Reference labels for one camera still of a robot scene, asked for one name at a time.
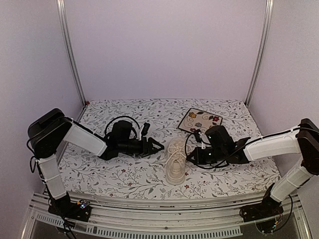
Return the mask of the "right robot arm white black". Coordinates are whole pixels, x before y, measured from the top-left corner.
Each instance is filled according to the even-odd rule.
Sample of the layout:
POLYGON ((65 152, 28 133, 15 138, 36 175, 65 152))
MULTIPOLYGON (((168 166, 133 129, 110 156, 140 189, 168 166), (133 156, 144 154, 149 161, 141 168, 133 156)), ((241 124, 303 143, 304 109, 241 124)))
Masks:
POLYGON ((308 118, 281 132, 238 141, 234 141, 222 125, 193 135, 202 145, 187 153, 186 160, 204 169, 219 168, 223 163, 249 164, 270 157, 296 159, 292 168, 270 186, 258 205, 262 217, 268 217, 291 192, 319 174, 319 128, 308 118))

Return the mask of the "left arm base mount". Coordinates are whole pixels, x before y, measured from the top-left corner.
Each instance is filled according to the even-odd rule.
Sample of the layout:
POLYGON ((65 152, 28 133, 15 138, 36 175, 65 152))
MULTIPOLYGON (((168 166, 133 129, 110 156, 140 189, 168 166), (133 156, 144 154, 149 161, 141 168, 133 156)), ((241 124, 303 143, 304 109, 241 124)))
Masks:
POLYGON ((62 218, 88 222, 91 215, 92 207, 90 201, 80 200, 76 203, 71 202, 69 195, 60 199, 53 199, 50 202, 48 212, 62 218))

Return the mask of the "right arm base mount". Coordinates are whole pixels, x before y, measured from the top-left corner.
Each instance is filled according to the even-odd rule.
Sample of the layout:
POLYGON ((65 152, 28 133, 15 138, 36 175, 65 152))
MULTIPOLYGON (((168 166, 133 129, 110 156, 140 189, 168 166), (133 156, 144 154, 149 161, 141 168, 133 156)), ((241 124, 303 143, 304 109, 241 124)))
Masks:
POLYGON ((263 198, 260 203, 246 205, 240 208, 239 215, 244 222, 261 220, 264 218, 282 214, 284 209, 281 202, 273 200, 271 197, 263 198))

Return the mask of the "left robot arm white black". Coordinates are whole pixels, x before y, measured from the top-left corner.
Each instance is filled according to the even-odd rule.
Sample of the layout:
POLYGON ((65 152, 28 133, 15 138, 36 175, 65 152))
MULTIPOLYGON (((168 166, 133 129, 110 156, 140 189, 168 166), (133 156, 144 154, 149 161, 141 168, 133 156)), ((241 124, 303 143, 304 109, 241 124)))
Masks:
POLYGON ((28 127, 26 146, 33 154, 41 181, 56 200, 56 210, 70 216, 74 205, 66 199, 67 191, 60 176, 56 159, 59 147, 64 143, 75 145, 105 161, 119 154, 147 157, 164 150, 161 143, 147 137, 149 128, 147 122, 139 125, 130 116, 119 116, 106 125, 104 136, 99 136, 55 108, 28 127))

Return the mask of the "cream lace sneaker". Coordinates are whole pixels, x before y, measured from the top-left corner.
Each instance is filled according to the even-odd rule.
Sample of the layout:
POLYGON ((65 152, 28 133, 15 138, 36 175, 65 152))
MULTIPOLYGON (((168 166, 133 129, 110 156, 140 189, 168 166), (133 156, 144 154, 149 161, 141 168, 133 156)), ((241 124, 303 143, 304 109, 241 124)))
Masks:
MULTIPOLYGON (((184 141, 184 138, 181 137, 177 137, 174 138, 170 141, 169 145, 171 143, 175 143, 175 142, 179 142, 179 141, 184 141)), ((179 163, 177 161, 175 162, 169 162, 166 163, 165 162, 165 178, 166 181, 171 184, 171 185, 180 185, 184 182, 185 180, 185 163, 179 163)))

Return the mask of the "white shoelace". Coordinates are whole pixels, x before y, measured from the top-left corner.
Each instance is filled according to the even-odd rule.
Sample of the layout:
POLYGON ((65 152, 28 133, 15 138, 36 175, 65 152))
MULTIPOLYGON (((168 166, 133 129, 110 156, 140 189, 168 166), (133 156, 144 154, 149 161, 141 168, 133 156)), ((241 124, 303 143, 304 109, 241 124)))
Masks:
POLYGON ((191 153, 193 148, 189 144, 185 144, 184 141, 171 143, 167 148, 167 160, 169 162, 185 163, 186 155, 191 153))

